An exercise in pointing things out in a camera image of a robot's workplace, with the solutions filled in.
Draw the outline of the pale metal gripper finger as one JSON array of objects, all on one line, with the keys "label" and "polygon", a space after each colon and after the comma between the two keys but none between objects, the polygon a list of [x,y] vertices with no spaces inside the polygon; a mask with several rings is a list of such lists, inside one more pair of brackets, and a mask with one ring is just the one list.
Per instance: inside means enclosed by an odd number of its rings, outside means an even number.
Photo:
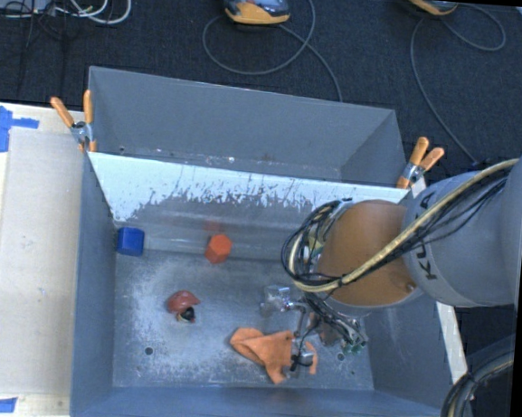
[{"label": "pale metal gripper finger", "polygon": [[276,313],[287,312],[295,312],[299,320],[302,320],[307,315],[304,300],[289,286],[266,286],[263,291],[263,300],[260,302],[260,314],[269,317]]},{"label": "pale metal gripper finger", "polygon": [[309,372],[313,366],[314,351],[307,347],[309,339],[316,334],[319,317],[312,311],[300,314],[290,345],[290,365],[288,378],[297,378],[303,371]]}]

